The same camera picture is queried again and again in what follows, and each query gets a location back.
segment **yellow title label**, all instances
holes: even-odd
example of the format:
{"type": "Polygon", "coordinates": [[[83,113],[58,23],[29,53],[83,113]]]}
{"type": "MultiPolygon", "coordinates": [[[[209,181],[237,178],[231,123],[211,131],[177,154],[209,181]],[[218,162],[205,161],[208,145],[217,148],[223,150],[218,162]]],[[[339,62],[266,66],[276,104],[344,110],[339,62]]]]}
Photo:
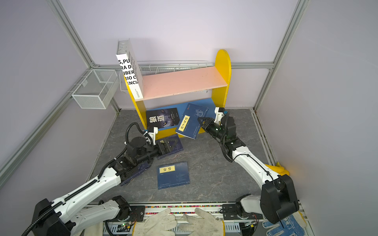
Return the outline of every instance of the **yellow title label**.
{"type": "Polygon", "coordinates": [[[178,130],[184,131],[186,124],[188,124],[188,121],[189,121],[189,116],[185,116],[183,121],[181,122],[180,128],[178,128],[178,130]]]}
{"type": "Polygon", "coordinates": [[[171,165],[169,167],[161,167],[159,168],[159,170],[160,170],[160,173],[171,172],[171,171],[175,171],[175,166],[171,165]]]}

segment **pink shelf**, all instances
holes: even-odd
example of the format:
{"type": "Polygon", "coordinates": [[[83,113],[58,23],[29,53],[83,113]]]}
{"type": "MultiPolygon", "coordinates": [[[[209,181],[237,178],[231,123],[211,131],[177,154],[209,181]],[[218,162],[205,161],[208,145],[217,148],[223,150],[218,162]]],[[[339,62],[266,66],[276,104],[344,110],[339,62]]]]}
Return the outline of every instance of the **pink shelf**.
{"type": "Polygon", "coordinates": [[[226,87],[227,83],[212,66],[143,76],[143,85],[143,99],[135,101],[226,87]]]}

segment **white wall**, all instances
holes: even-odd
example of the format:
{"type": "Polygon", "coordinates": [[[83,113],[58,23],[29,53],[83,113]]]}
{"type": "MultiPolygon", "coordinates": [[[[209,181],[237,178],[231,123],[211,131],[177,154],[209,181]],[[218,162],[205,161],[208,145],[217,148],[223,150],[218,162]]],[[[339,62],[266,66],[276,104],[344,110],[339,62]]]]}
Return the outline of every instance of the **white wall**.
{"type": "Polygon", "coordinates": [[[0,190],[1,235],[21,235],[35,205],[85,183],[115,113],[81,109],[72,101],[0,190]]]}
{"type": "MultiPolygon", "coordinates": [[[[1,165],[86,66],[45,0],[1,1],[0,42],[1,165]]],[[[21,235],[37,202],[85,182],[114,116],[69,104],[0,189],[1,235],[21,235]]]]}
{"type": "Polygon", "coordinates": [[[118,64],[118,40],[131,38],[138,61],[273,61],[297,0],[61,0],[97,64],[118,64]]]}
{"type": "Polygon", "coordinates": [[[258,110],[315,235],[376,235],[377,11],[311,1],[258,110]]]}
{"type": "Polygon", "coordinates": [[[0,2],[0,165],[86,70],[44,0],[0,2]]]}
{"type": "MultiPolygon", "coordinates": [[[[234,69],[226,107],[253,107],[267,75],[268,69],[234,69]]],[[[209,97],[211,97],[211,89],[207,93],[195,92],[146,100],[144,104],[147,109],[151,109],[209,97]]],[[[135,109],[128,93],[118,90],[114,98],[121,109],[135,109]]]]}

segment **wire mesh basket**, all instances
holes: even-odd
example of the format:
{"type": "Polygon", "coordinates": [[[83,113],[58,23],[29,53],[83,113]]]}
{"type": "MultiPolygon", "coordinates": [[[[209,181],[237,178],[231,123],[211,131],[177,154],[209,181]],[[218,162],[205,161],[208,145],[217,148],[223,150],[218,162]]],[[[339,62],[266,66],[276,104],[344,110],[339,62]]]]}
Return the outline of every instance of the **wire mesh basket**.
{"type": "Polygon", "coordinates": [[[93,69],[72,93],[83,109],[106,109],[119,85],[113,69],[93,69]]]}

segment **blue dotted glove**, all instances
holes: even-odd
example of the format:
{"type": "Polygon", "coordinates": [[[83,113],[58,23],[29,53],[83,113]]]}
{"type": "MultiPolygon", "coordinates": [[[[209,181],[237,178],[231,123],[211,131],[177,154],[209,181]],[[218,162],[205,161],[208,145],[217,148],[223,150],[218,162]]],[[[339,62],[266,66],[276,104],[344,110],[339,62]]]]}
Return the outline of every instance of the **blue dotted glove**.
{"type": "Polygon", "coordinates": [[[272,224],[269,221],[262,222],[264,228],[271,228],[266,232],[267,236],[305,236],[307,233],[304,228],[306,227],[306,222],[303,220],[299,212],[296,212],[285,219],[281,220],[285,228],[282,227],[281,223],[272,224]]]}

